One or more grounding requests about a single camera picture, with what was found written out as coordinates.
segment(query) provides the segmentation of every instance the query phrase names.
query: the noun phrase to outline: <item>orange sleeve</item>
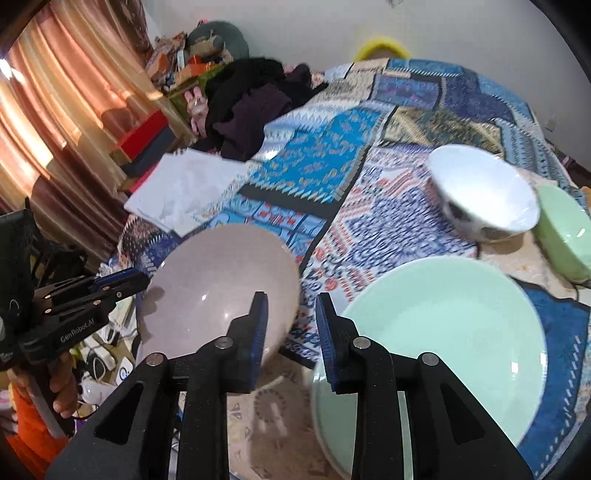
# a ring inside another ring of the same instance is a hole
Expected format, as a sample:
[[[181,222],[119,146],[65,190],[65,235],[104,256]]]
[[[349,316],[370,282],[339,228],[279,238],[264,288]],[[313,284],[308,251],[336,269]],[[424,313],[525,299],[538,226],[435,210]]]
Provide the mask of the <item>orange sleeve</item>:
[[[53,459],[67,445],[68,439],[55,439],[39,416],[32,402],[11,388],[18,417],[18,434],[8,437],[12,450],[38,480],[43,480]]]

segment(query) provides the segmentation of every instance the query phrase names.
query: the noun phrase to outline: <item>patchwork tablecloth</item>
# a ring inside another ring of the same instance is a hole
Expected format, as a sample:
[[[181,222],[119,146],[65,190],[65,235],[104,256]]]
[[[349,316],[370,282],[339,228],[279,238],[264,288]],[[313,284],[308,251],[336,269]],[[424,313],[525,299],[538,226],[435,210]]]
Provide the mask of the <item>patchwork tablecloth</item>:
[[[490,79],[426,60],[370,60],[325,73],[329,87],[265,127],[260,168],[201,230],[252,223],[282,238],[300,265],[302,295],[282,353],[312,367],[320,346],[311,305],[329,291],[338,312],[393,268],[432,255],[476,257],[442,217],[426,160],[467,144],[552,180],[586,205],[528,105]],[[119,262],[153,273],[186,238],[131,217]],[[559,458],[591,393],[589,309],[523,284],[544,326],[548,377],[519,451],[535,477]]]

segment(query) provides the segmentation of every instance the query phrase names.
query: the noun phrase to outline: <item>plush toy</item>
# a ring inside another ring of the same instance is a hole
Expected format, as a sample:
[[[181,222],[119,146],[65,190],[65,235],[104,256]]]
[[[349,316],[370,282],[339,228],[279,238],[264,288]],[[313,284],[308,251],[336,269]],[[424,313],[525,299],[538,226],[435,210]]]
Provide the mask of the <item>plush toy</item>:
[[[206,138],[205,133],[205,117],[207,117],[207,100],[201,93],[199,87],[195,87],[192,91],[187,90],[184,93],[187,101],[187,112],[191,115],[191,129],[195,136],[199,138]]]

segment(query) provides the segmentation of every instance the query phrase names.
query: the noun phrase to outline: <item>metal screw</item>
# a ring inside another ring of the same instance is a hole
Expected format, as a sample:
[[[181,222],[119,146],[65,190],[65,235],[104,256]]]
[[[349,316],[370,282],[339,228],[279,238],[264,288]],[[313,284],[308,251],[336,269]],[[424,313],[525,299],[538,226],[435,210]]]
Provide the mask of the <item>metal screw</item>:
[[[146,357],[146,363],[151,367],[157,367],[164,362],[164,355],[161,353],[151,353]]]
[[[232,340],[230,337],[220,337],[214,342],[214,345],[217,348],[224,350],[234,345],[234,340]]]
[[[371,342],[368,338],[357,337],[355,340],[353,340],[353,345],[361,350],[364,350],[371,345]]]
[[[434,367],[439,363],[439,357],[434,353],[424,353],[421,357],[421,360],[425,365],[428,365],[430,367]]]

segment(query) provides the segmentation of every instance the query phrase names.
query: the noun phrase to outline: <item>curtain fold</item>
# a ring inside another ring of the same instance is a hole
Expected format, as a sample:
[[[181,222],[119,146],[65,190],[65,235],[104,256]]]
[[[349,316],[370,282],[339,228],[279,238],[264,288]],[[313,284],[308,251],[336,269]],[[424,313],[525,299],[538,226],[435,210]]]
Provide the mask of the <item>curtain fold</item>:
[[[0,209],[24,198],[43,233],[78,244],[91,265],[112,253],[126,219],[118,139],[161,109],[185,144],[188,126],[105,15],[108,0],[53,0],[23,31],[0,75]]]

